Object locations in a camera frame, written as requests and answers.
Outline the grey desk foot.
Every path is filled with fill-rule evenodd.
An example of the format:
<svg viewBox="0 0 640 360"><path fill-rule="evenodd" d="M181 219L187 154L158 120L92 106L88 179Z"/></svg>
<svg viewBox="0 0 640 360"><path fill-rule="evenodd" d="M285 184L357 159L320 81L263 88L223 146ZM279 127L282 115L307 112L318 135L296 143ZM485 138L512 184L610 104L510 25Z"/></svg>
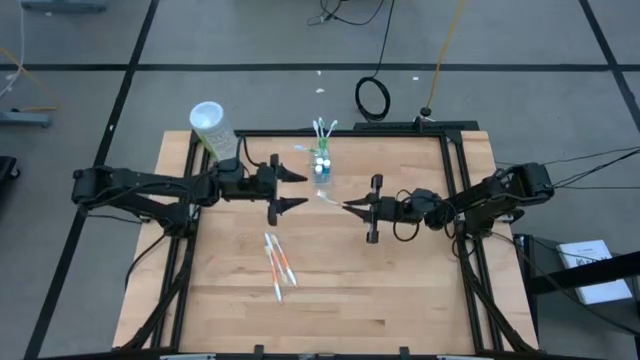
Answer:
<svg viewBox="0 0 640 360"><path fill-rule="evenodd" d="M48 128L51 126L51 124L52 117L49 114L0 111L0 125L34 126Z"/></svg>
<svg viewBox="0 0 640 360"><path fill-rule="evenodd" d="M106 0L18 0L24 10L44 12L102 12Z"/></svg>

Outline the white wipes canister green label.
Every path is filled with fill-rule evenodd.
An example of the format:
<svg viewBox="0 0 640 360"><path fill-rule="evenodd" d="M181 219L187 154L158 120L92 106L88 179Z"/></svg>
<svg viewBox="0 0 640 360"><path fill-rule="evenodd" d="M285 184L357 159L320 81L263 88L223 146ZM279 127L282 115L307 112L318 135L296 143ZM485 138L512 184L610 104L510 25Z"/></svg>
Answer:
<svg viewBox="0 0 640 360"><path fill-rule="evenodd" d="M190 111L189 122L205 148L217 160L237 157L238 140L220 104L206 101L195 105Z"/></svg>

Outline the black aluminium table frame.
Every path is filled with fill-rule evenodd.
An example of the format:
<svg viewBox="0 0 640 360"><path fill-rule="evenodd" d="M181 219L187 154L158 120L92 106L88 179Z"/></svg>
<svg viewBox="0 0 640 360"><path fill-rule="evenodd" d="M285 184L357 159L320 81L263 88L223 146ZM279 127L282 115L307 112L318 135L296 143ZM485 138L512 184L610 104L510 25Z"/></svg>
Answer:
<svg viewBox="0 0 640 360"><path fill-rule="evenodd" d="M458 172L455 143L449 143L446 171L441 137L391 131L336 131L330 140L335 170L330 197L350 200L369 192L370 178L384 174L383 194L428 188L443 197L477 183L494 170L484 131L462 132L469 180ZM392 355L475 353L465 285L451 240L421 226L417 238L394 239L391 225L380 224L380 242L366 244L366 224L318 199L312 181L281 184L285 197L309 202L279 218L266 220L262 202L220 201L203 209L186 297L168 309L161 347L179 352L214 353L216 359L254 351L264 359L342 360ZM275 298L264 232L280 239L299 285L283 286ZM113 345L125 345L157 304L166 260L179 266L184 241L164 240L131 275ZM537 336L513 245L499 237L484 241L485 264L494 301L531 347Z"/></svg>

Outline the black chair base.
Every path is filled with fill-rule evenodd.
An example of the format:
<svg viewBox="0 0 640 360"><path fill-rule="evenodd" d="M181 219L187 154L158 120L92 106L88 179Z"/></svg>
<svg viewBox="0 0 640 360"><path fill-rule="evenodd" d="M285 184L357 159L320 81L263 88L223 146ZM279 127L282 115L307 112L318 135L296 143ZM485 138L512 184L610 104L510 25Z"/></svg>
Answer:
<svg viewBox="0 0 640 360"><path fill-rule="evenodd" d="M17 179L20 175L21 171L15 157L0 156L0 184Z"/></svg>

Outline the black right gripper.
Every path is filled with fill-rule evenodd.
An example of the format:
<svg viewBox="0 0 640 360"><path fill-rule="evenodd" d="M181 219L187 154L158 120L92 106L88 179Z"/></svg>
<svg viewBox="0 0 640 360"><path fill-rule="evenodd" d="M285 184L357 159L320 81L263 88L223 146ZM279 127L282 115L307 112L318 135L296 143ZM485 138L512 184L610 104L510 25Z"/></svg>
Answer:
<svg viewBox="0 0 640 360"><path fill-rule="evenodd" d="M356 215L364 222L369 222L368 244L377 244L379 242L379 221L395 222L404 218L404 209L400 201L394 197L380 195L382 185L383 176L375 174L371 178L371 192L368 195L344 202L344 210ZM369 210L352 207L365 205L369 205Z"/></svg>

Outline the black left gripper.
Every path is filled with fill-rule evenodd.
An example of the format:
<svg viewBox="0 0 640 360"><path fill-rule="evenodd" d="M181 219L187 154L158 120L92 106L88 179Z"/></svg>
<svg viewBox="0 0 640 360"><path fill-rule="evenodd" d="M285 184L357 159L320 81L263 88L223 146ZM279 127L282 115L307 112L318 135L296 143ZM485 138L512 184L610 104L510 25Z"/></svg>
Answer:
<svg viewBox="0 0 640 360"><path fill-rule="evenodd" d="M278 167L279 156L272 154L269 163L260 163L256 173L249 177L249 199L251 201L264 200L268 203L267 221L270 226L276 226L277 220L277 183L282 182L306 182L308 178L286 169L284 166ZM278 199L278 214L282 215L286 211L302 205L308 198L285 198Z"/></svg>

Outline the white box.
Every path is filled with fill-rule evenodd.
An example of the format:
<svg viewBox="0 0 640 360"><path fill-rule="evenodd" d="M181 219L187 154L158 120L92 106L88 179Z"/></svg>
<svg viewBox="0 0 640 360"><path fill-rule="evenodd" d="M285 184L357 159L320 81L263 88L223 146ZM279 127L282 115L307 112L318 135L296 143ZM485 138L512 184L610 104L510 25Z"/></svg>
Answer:
<svg viewBox="0 0 640 360"><path fill-rule="evenodd" d="M566 243L556 246L561 261L566 269L588 265L601 260L608 260L612 255L603 240ZM576 288L576 294L584 305L600 304L632 297L624 280Z"/></svg>

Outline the clear plastic holder cup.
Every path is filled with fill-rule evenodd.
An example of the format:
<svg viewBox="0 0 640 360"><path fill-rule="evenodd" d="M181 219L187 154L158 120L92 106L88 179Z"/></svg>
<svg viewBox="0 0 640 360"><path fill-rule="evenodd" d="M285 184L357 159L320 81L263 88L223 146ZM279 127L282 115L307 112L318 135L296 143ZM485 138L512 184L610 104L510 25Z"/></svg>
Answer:
<svg viewBox="0 0 640 360"><path fill-rule="evenodd" d="M316 185L316 186L328 186L331 183L332 180L332 171L333 171L333 160L331 158L331 152L330 152L330 148L329 148L329 142L328 142L328 149L327 150L318 150L318 147L316 146L314 149L316 149L316 152L310 152L310 166L311 166L311 179L312 182ZM314 170L316 167L320 167L320 168L324 168L324 166L315 166L315 159L316 158L322 158L324 159L330 159L331 160L331 167L329 168L330 173L331 173L331 178L329 182L324 182L324 183L319 183L316 182L314 180Z"/></svg>

